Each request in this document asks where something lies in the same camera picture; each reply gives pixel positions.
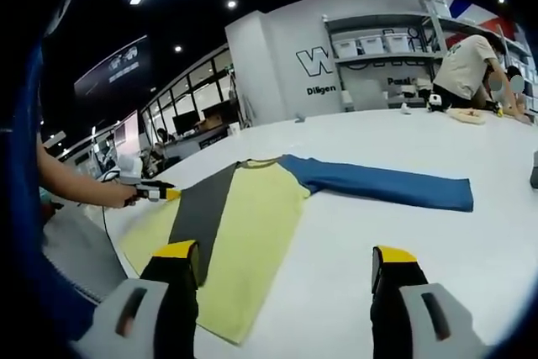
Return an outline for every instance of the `cable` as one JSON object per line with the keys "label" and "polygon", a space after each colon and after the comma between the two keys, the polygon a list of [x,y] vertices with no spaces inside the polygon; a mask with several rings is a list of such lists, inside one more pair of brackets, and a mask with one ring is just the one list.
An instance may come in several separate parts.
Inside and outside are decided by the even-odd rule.
{"label": "cable", "polygon": [[[111,182],[113,179],[116,178],[116,176],[107,178],[107,175],[108,175],[108,174],[119,174],[119,170],[111,170],[111,171],[105,173],[105,175],[103,176],[103,180],[101,180],[101,182]],[[119,260],[118,254],[116,254],[116,249],[114,248],[114,243],[112,242],[112,238],[110,237],[110,234],[109,234],[109,232],[108,232],[107,219],[106,219],[106,216],[105,216],[105,214],[104,214],[104,206],[101,207],[101,212],[102,212],[102,214],[103,214],[103,227],[104,227],[104,232],[105,232],[105,234],[107,235],[108,242],[110,243],[110,246],[112,247],[112,251],[113,251],[113,253],[114,253],[114,256],[116,257],[116,260],[118,260],[119,267],[120,267],[121,270],[124,272],[125,276],[127,276],[127,272],[125,272],[125,270],[124,270],[124,266],[122,265],[121,261]]]}

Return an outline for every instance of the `white table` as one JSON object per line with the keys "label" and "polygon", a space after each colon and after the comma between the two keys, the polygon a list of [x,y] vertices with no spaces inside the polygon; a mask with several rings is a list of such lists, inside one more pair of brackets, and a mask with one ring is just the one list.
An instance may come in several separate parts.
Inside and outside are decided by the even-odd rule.
{"label": "white table", "polygon": [[[326,115],[245,130],[187,158],[160,179],[189,187],[248,158],[282,153],[469,177],[471,214],[319,193],[310,198],[272,290],[243,346],[198,327],[201,359],[371,357],[372,248],[415,254],[430,282],[471,312],[486,344],[518,319],[538,275],[538,192],[529,184],[538,128],[486,114],[482,126],[398,110]],[[147,209],[111,211],[113,240]],[[331,251],[319,254],[331,240]]]}

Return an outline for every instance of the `blue sleeve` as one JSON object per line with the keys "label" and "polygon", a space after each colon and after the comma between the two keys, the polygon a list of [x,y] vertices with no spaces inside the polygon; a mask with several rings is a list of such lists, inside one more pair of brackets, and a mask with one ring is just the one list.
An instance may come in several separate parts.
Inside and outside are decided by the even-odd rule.
{"label": "blue sleeve", "polygon": [[282,156],[278,163],[311,193],[324,189],[363,198],[402,203],[422,208],[472,212],[468,179],[426,176],[352,164]]}

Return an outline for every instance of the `small object on table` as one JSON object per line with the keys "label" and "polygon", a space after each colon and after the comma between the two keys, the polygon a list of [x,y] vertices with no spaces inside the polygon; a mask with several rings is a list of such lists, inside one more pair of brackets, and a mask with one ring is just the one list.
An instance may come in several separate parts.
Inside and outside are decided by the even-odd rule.
{"label": "small object on table", "polygon": [[486,108],[489,111],[492,111],[498,117],[502,118],[504,116],[503,104],[495,101],[486,101]]}
{"label": "small object on table", "polygon": [[409,105],[407,105],[407,103],[402,103],[400,111],[403,115],[411,115],[411,108],[409,108]]}
{"label": "small object on table", "polygon": [[449,117],[466,124],[482,125],[486,123],[483,116],[474,109],[449,108],[446,113]]}
{"label": "small object on table", "polygon": [[441,99],[439,94],[430,94],[428,97],[428,102],[426,104],[428,111],[434,112],[434,111],[441,111],[443,112],[443,100]]}

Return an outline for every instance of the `wall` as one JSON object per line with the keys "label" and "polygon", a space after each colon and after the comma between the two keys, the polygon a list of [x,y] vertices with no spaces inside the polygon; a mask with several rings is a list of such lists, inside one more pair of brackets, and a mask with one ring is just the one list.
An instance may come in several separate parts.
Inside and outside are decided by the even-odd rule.
{"label": "wall", "polygon": [[[446,0],[451,6],[454,0]],[[454,17],[490,24],[497,16],[475,5],[455,4]],[[236,69],[238,94],[247,94],[262,116],[256,124],[341,112],[340,83],[322,16],[423,12],[419,0],[304,0],[271,13],[254,12],[226,28]],[[369,66],[363,71],[342,69],[346,86],[362,78],[427,77],[420,66]],[[320,87],[328,91],[309,94]]]}
{"label": "wall", "polygon": [[255,125],[287,118],[264,20],[264,14],[254,12],[226,27],[241,107],[251,109]]}

